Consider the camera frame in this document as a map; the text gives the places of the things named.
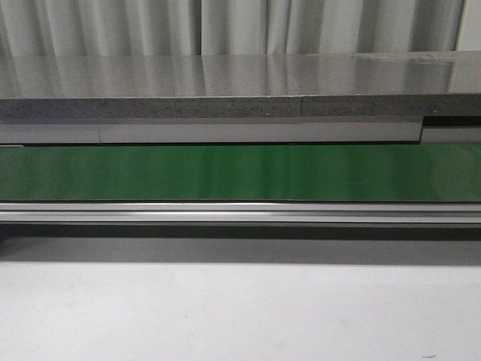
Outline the green conveyor belt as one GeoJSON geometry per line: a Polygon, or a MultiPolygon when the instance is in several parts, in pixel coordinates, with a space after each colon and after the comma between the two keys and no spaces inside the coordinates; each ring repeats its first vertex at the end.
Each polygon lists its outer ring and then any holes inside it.
{"type": "Polygon", "coordinates": [[[478,202],[480,147],[4,147],[1,198],[7,202],[478,202]]]}

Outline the grey stone counter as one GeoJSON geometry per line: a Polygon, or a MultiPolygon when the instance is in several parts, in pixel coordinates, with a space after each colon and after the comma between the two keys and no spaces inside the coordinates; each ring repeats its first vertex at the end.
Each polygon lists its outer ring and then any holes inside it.
{"type": "Polygon", "coordinates": [[[480,140],[480,54],[1,60],[1,143],[480,140]]]}

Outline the white pleated curtain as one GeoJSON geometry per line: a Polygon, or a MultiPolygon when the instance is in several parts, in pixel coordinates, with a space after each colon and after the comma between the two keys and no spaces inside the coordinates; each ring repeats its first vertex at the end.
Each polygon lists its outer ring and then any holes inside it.
{"type": "Polygon", "coordinates": [[[478,1],[3,1],[3,56],[478,50],[478,1]]]}

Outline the aluminium conveyor side rail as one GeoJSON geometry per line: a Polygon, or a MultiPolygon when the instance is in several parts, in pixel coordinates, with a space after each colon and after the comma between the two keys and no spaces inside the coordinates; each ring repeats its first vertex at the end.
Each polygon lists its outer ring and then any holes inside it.
{"type": "Polygon", "coordinates": [[[2,223],[480,223],[478,202],[3,202],[2,223]]]}

